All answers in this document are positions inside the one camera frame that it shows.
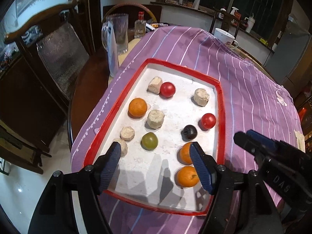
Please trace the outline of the beige knitted cloth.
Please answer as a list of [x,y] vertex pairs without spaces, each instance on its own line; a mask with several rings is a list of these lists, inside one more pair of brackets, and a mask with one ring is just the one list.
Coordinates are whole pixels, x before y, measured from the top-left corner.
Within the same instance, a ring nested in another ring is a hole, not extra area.
[[300,131],[294,130],[296,141],[297,141],[297,148],[304,153],[306,152],[305,150],[305,137]]

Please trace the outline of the white mug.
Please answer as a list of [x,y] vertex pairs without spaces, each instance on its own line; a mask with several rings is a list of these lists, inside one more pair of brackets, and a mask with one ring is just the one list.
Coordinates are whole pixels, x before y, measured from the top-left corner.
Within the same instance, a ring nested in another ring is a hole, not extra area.
[[234,50],[238,47],[238,41],[236,41],[235,37],[221,28],[215,28],[214,37],[219,39],[219,41],[221,41],[231,50]]

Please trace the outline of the wooden chair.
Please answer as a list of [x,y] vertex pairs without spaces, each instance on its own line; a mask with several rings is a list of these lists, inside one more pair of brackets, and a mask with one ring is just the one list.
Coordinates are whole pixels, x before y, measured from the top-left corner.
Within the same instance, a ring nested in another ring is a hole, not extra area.
[[[64,11],[69,12],[71,19],[77,23],[78,29],[82,29],[77,19],[75,7],[79,0],[72,0],[66,4],[59,4],[46,9],[32,16],[22,27],[12,33],[7,33],[4,37],[4,43],[10,44],[15,42],[25,58],[31,63],[38,60],[32,57],[27,50],[28,46],[24,43],[22,36],[30,28],[38,26],[44,31],[43,23],[52,25],[52,17],[60,16]],[[59,90],[60,98],[65,104],[69,104],[74,95],[74,87],[79,72],[89,59],[85,47],[75,32],[73,26],[65,20],[54,31],[49,34],[40,36],[36,41],[36,49],[41,63],[44,65],[50,78]]]

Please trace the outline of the dark plum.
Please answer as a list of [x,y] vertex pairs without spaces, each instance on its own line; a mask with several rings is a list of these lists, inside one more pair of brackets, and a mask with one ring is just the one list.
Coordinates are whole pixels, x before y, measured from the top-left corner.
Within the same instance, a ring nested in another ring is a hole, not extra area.
[[182,131],[181,136],[185,142],[192,141],[198,135],[197,129],[193,125],[186,125]]

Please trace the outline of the red tomato in tray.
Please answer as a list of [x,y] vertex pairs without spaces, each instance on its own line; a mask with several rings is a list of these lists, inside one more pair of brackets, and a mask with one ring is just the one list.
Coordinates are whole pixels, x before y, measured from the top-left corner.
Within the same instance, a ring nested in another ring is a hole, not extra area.
[[206,113],[201,117],[200,122],[203,128],[208,130],[215,126],[216,117],[212,113]]

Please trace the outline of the beige root chunk centre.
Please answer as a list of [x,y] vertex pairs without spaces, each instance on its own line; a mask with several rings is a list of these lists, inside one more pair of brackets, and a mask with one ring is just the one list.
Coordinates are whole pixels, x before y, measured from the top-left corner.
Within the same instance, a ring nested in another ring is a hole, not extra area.
[[165,114],[157,109],[151,110],[148,114],[147,123],[152,129],[158,129],[163,125]]

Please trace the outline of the beige root chunk far-right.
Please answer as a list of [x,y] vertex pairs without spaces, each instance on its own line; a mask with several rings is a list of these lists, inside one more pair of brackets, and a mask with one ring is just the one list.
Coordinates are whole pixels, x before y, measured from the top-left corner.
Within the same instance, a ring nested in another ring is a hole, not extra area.
[[198,88],[194,92],[194,102],[201,107],[205,107],[209,101],[209,94],[204,88]]

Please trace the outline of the white spray bottle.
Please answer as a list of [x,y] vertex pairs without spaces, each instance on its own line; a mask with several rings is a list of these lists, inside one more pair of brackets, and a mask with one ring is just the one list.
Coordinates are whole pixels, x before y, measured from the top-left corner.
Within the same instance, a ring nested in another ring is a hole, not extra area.
[[232,7],[230,14],[235,16],[237,19],[240,19],[240,17],[241,17],[241,14],[239,14],[238,8],[236,8],[236,7]]

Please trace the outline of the beige root chunk far-left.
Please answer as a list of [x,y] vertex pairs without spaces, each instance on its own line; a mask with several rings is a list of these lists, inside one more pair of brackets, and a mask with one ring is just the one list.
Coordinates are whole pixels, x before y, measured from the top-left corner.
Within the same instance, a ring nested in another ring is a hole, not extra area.
[[163,84],[162,79],[156,76],[149,82],[147,91],[158,95],[160,93],[160,88],[162,84]]

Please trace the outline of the clear liquor bottle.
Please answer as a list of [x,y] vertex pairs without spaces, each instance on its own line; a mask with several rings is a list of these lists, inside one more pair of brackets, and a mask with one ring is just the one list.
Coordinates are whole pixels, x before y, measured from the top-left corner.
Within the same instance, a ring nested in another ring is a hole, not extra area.
[[144,19],[144,12],[141,11],[138,14],[138,19],[134,25],[134,38],[140,39],[145,36],[146,33],[146,20]]

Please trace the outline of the purple striped tablecloth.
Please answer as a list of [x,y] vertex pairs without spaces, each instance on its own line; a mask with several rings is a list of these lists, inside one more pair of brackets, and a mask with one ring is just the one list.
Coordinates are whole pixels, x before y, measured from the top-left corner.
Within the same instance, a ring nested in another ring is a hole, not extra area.
[[182,188],[177,153],[184,126],[205,113],[216,125],[196,141],[218,164],[248,171],[250,154],[233,142],[240,129],[295,141],[299,116],[291,96],[211,34],[163,27],[128,55],[82,126],[72,150],[73,170],[104,154],[124,126],[135,130],[109,188],[94,210],[82,209],[87,233],[196,233],[213,197],[200,184]]

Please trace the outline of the glass pitcher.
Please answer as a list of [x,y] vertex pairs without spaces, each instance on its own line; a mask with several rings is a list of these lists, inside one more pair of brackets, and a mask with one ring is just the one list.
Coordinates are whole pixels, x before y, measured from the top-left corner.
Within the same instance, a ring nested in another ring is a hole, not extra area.
[[109,27],[114,30],[117,55],[119,56],[128,51],[128,23],[128,14],[113,14],[106,16],[102,25],[102,45],[106,51],[108,50]]

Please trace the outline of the white thermos jug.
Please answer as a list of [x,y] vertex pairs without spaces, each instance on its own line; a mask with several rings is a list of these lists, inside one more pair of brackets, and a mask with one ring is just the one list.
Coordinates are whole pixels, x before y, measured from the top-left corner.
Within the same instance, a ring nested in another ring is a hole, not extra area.
[[249,16],[248,18],[245,18],[247,20],[247,28],[246,28],[246,32],[250,33],[250,31],[252,30],[254,23],[255,23],[255,19],[252,16]]

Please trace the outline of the green grape fruit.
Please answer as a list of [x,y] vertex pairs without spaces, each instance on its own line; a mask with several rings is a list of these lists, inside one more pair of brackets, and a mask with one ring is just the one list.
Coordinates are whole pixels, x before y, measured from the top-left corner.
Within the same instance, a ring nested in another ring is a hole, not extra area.
[[147,151],[155,150],[157,145],[158,138],[153,132],[146,133],[141,139],[141,146]]

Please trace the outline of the red tomato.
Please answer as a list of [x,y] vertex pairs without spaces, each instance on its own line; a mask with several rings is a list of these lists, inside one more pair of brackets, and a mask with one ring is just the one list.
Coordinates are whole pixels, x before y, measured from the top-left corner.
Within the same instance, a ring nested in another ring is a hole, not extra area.
[[164,98],[171,98],[175,93],[175,85],[170,82],[164,82],[160,87],[160,95]]
[[215,126],[216,117],[212,113],[206,113],[201,117],[200,122],[203,128],[208,130]]

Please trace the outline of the beige cut root piece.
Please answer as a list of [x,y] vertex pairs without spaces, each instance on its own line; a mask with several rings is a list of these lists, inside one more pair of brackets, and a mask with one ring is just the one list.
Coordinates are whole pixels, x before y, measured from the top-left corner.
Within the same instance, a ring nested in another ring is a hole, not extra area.
[[121,146],[121,157],[125,157],[128,153],[127,143],[121,138],[116,138],[113,141],[118,142],[120,144],[120,146]]

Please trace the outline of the orange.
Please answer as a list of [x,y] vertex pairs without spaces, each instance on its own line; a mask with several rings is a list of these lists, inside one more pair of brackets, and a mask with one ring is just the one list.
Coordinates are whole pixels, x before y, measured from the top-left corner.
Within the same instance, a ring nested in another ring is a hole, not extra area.
[[193,166],[185,166],[177,171],[177,183],[183,188],[191,188],[199,182],[198,174]]
[[192,160],[191,160],[191,157],[190,157],[190,145],[191,144],[192,144],[192,142],[186,143],[179,151],[180,159],[186,165],[191,165],[192,164]]
[[142,98],[134,98],[129,103],[129,114],[135,118],[141,118],[146,114],[148,109],[147,103]]

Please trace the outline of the red rimmed white tray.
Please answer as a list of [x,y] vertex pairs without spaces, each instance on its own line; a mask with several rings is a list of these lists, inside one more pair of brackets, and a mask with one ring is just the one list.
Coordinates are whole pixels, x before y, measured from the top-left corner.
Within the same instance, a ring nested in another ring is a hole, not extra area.
[[200,183],[187,188],[177,173],[186,163],[179,151],[183,129],[192,125],[203,151],[224,162],[225,107],[221,83],[196,70],[148,59],[115,101],[91,146],[84,165],[94,164],[126,128],[134,137],[118,162],[107,193],[136,206],[180,215],[204,215],[210,195]]

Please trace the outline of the small beige root chunk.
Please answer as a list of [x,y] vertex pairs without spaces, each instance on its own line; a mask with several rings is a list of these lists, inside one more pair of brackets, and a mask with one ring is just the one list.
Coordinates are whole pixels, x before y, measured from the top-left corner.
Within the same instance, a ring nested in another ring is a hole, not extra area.
[[120,138],[124,141],[131,141],[135,137],[135,130],[131,126],[125,126],[120,131]]

